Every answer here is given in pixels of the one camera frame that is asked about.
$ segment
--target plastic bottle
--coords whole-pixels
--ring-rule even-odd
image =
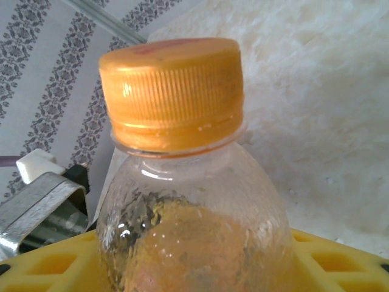
[[[291,291],[286,212],[235,142],[245,130],[238,43],[120,49],[100,59],[100,75],[113,140],[129,153],[97,225],[112,290]]]

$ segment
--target patterned wallpaper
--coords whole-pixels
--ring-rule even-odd
[[[179,8],[182,0],[93,1],[144,37],[197,2]],[[113,152],[97,62],[124,46],[62,1],[0,2],[0,155],[41,148],[65,167],[88,163],[90,210]],[[22,186],[16,168],[0,168],[0,204]]]

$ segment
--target white fur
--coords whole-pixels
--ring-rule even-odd
[[[385,256],[388,9],[389,0],[206,0],[149,38],[238,40],[249,122],[241,142],[291,225],[356,247],[369,237]],[[345,240],[351,229],[359,233]]]

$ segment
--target orange bottle cap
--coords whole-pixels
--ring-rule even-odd
[[[130,149],[201,148],[230,136],[243,122],[236,41],[141,44],[107,53],[99,65],[113,135]]]

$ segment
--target yellow plastic grid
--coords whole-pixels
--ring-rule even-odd
[[[292,232],[297,286],[291,292],[389,292],[389,260]],[[96,247],[91,231],[6,260],[0,263],[0,292],[109,291]]]

